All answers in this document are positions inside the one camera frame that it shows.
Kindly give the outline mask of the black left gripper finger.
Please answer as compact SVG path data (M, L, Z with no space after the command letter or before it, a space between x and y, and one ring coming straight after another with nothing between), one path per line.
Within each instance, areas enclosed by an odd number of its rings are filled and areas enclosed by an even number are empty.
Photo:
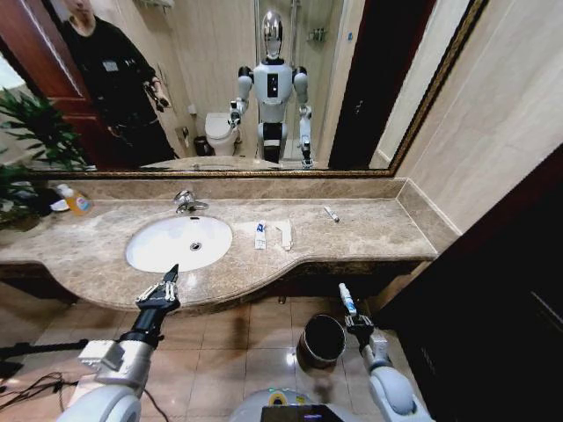
M166 299L165 299L165 275L164 275L164 277L161 281L159 281L159 282L153 284L152 286L146 288L140 295L138 295L135 298L135 301L136 302L146 302L149 299L166 301Z
M177 279L179 276L179 265L175 264L165 275L165 299L168 302L175 302L177 295Z

